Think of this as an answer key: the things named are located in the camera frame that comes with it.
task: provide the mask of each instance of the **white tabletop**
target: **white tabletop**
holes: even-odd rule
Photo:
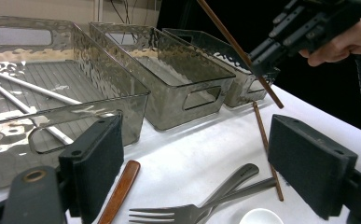
[[[359,158],[356,169],[361,171],[361,130],[306,104],[276,86],[272,86],[272,89],[285,108],[279,109],[270,96],[258,102],[267,136],[270,134],[273,114],[299,119],[357,153]],[[189,203],[201,205],[223,180],[246,163],[255,164],[259,168],[259,174],[245,185],[271,177],[256,115],[251,105],[235,109],[223,106],[217,114],[163,133],[155,131],[145,120],[140,140],[124,150],[123,167],[127,161],[135,160],[140,162],[141,169],[113,221],[118,224],[128,223],[130,208]],[[258,207],[272,210],[284,224],[346,222],[349,213],[346,207],[342,208],[339,217],[331,217],[329,221],[325,221],[286,185],[280,175],[279,178],[285,197],[283,202],[279,201],[275,189],[268,189],[252,197],[220,205],[207,223],[239,223],[247,211]],[[6,196],[6,190],[0,191],[0,201]],[[79,219],[71,218],[69,221],[78,223]]]

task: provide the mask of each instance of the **plastic bin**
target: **plastic bin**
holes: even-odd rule
[[[224,100],[225,105],[229,107],[246,105],[253,101],[262,100],[267,95],[256,76],[248,70],[248,66],[239,57],[235,49],[226,42],[202,31],[163,28],[162,32],[183,42],[191,49],[202,52],[203,55],[236,75]],[[278,74],[279,69],[275,68],[263,77],[271,86]]]
[[[122,144],[138,141],[149,90],[70,21],[0,16],[0,188],[20,172],[58,165],[68,145],[97,119],[122,114]],[[64,102],[7,77],[75,100]]]
[[[218,112],[235,77],[154,27],[91,22],[90,35],[151,90],[146,119],[158,131]]]

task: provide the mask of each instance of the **white round object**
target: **white round object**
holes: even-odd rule
[[[283,221],[271,210],[256,208],[250,210],[242,218],[240,224],[284,224]]]

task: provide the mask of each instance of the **fork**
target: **fork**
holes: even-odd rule
[[[235,200],[247,195],[251,195],[260,192],[264,189],[272,188],[276,185],[276,180],[272,178],[265,179],[254,185],[238,189],[233,193],[230,193],[217,200],[206,203],[202,207],[197,207],[194,204],[188,204],[177,207],[166,207],[166,208],[135,208],[131,209],[133,212],[145,213],[144,215],[130,215],[131,217],[141,217],[153,219],[149,220],[130,220],[133,223],[172,223],[172,224],[189,224],[195,223],[200,216],[205,212],[221,203],[226,203],[231,200]]]
[[[258,174],[258,167],[252,163],[247,163],[237,170],[235,170],[216,190],[211,194],[210,197],[206,199],[206,203],[209,203],[215,199],[218,199],[228,192],[233,191],[237,187],[239,187],[243,182],[250,179],[252,176]],[[213,212],[215,207],[212,207],[206,211],[204,211],[200,217],[195,220],[196,223],[204,223],[208,219],[209,215]]]

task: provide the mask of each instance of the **wooden chopstick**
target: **wooden chopstick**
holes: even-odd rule
[[[122,203],[128,195],[131,189],[134,179],[139,173],[140,163],[138,161],[128,161],[124,171],[122,172],[121,178],[119,179],[110,200],[107,203],[99,224],[110,224],[116,216]]]
[[[262,143],[264,144],[265,152],[268,154],[268,138],[267,135],[265,134],[264,125],[262,123],[262,119],[259,114],[259,109],[256,101],[253,102],[253,108],[256,113],[256,118],[257,118],[258,128],[261,133]],[[278,175],[276,174],[275,168],[273,168],[271,164],[270,164],[270,168],[271,168],[272,177],[276,180],[276,191],[278,193],[279,200],[282,202],[285,200],[285,198],[283,197],[282,188],[280,187]]]
[[[241,59],[247,64],[247,66],[249,66],[249,68],[251,68],[252,61],[242,50],[241,46],[238,44],[235,38],[233,38],[233,36],[230,34],[230,32],[227,30],[227,28],[224,26],[221,20],[216,16],[213,10],[207,5],[207,3],[204,0],[197,0],[197,1],[201,5],[203,10],[206,12],[206,14],[213,21],[213,23],[218,28],[218,30],[220,30],[221,34],[229,41],[229,43],[232,45],[232,47],[235,49],[235,51],[238,53]],[[277,106],[279,108],[283,108],[284,106],[282,102],[279,100],[275,92],[271,89],[271,86],[267,83],[267,81],[262,76],[262,74],[255,74],[255,75],[258,81],[261,83],[262,87],[264,87],[265,91],[267,91],[267,93],[270,95],[272,100],[277,104]]]

